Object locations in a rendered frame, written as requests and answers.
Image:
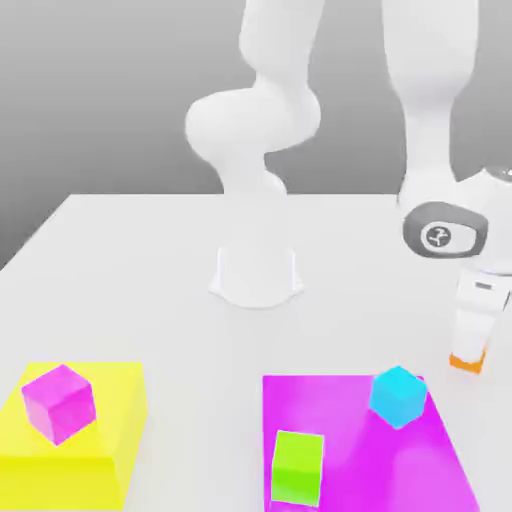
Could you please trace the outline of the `large yellow box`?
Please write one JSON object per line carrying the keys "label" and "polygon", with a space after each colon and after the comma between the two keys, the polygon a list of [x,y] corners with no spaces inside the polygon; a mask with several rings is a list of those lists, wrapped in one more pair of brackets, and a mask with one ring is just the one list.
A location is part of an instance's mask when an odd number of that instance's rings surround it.
{"label": "large yellow box", "polygon": [[0,511],[120,510],[148,404],[140,362],[70,362],[92,385],[97,420],[55,446],[26,415],[21,387],[55,368],[33,362],[0,407]]}

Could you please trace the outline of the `small orange cube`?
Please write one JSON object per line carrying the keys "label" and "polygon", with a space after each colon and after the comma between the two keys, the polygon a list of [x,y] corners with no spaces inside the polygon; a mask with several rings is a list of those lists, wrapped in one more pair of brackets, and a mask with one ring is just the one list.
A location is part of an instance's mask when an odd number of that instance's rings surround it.
{"label": "small orange cube", "polygon": [[483,363],[485,361],[485,357],[486,357],[485,350],[482,351],[480,359],[475,362],[467,362],[467,361],[464,361],[464,360],[458,358],[454,354],[451,354],[449,356],[449,363],[454,368],[464,370],[464,371],[474,373],[474,374],[479,374],[482,370]]}

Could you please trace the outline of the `small cyan cube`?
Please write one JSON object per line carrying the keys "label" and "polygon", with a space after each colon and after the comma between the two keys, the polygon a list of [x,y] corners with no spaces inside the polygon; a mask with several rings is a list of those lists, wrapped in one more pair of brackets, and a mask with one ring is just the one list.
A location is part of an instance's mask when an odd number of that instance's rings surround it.
{"label": "small cyan cube", "polygon": [[368,406],[389,426],[400,430],[423,414],[426,398],[424,380],[395,366],[373,378]]}

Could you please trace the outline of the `small green cube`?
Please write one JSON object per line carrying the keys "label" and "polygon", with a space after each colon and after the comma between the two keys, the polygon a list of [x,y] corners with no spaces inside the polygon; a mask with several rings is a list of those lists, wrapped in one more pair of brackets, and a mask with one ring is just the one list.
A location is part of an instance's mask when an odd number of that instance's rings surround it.
{"label": "small green cube", "polygon": [[324,436],[278,430],[271,464],[271,500],[318,507]]}

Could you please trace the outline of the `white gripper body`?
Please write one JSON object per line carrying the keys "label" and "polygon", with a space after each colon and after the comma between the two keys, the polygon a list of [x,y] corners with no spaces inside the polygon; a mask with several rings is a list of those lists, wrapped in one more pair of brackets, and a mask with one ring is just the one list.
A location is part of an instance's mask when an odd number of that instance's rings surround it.
{"label": "white gripper body", "polygon": [[459,359],[480,359],[495,322],[496,316],[489,312],[459,308],[452,353]]}

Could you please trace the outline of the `large magenta box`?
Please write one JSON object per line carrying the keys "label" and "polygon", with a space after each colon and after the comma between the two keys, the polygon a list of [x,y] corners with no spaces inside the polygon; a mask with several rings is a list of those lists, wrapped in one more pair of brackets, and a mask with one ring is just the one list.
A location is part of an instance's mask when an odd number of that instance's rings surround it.
{"label": "large magenta box", "polygon": [[[370,375],[262,378],[264,512],[480,512],[431,396],[423,415],[396,430],[369,408]],[[321,435],[318,507],[274,502],[278,431]]]}

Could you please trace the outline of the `small magenta cube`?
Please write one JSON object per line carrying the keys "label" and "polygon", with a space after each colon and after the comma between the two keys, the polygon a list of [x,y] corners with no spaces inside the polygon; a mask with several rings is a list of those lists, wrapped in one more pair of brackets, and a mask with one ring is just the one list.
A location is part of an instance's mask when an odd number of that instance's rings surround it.
{"label": "small magenta cube", "polygon": [[59,446],[97,419],[89,380],[61,364],[21,388],[30,424]]}

